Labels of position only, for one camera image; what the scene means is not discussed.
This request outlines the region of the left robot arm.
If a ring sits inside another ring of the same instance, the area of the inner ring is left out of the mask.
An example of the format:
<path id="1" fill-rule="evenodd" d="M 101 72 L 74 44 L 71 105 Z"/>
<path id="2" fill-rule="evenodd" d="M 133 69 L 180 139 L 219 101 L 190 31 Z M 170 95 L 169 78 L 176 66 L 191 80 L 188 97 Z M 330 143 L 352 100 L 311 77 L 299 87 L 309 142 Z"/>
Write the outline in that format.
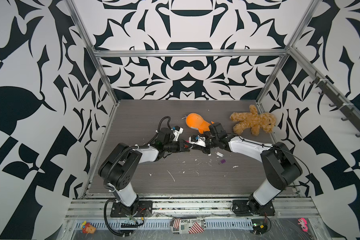
<path id="1" fill-rule="evenodd" d="M 126 207 L 136 204 L 131 180 L 139 164 L 156 162 L 174 153 L 189 152 L 192 144 L 180 139 L 182 128 L 170 125 L 171 117 L 163 117 L 154 137 L 144 145 L 128 146 L 119 143 L 101 164 L 98 175 L 104 187 L 114 194 L 116 200 Z"/>

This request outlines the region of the white usb drive long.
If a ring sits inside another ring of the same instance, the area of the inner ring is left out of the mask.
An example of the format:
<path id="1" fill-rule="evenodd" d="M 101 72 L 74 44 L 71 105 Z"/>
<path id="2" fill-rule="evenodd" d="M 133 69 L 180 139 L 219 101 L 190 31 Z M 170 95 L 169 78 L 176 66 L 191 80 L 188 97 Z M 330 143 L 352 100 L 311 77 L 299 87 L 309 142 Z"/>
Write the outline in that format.
<path id="1" fill-rule="evenodd" d="M 217 156 L 219 156 L 219 157 L 223 157 L 224 155 L 222 154 L 222 153 L 220 153 L 220 152 L 215 152 L 215 154 L 217 155 Z"/>

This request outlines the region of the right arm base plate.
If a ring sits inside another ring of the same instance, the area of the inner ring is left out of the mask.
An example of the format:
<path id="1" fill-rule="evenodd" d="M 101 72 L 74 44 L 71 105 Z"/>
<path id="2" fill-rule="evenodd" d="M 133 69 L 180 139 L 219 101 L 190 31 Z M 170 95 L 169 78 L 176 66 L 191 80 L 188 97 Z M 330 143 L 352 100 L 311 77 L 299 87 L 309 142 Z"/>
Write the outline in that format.
<path id="1" fill-rule="evenodd" d="M 237 217 L 274 216 L 275 208 L 272 202 L 260 205 L 256 200 L 234 200 L 232 211 Z"/>

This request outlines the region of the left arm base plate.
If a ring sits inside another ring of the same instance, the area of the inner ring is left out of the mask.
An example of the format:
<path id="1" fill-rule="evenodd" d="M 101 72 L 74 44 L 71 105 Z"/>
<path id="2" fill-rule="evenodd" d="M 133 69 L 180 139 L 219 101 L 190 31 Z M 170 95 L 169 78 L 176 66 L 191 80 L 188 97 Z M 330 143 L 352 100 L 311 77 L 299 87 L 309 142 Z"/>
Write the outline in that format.
<path id="1" fill-rule="evenodd" d="M 152 201 L 137 201 L 130 207 L 122 203 L 113 203 L 110 216 L 112 218 L 121 217 L 149 217 L 152 215 L 153 202 Z"/>

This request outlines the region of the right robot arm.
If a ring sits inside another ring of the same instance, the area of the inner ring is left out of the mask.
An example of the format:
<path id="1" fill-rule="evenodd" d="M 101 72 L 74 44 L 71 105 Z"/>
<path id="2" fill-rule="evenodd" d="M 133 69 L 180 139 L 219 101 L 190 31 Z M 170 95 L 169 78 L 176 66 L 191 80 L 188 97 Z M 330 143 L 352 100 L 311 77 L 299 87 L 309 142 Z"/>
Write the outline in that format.
<path id="1" fill-rule="evenodd" d="M 249 212 L 253 214 L 268 205 L 303 173 L 297 158 L 281 142 L 273 145 L 253 142 L 236 134 L 228 134 L 220 123 L 211 124 L 205 135 L 207 148 L 219 147 L 263 164 L 266 179 L 247 202 Z"/>

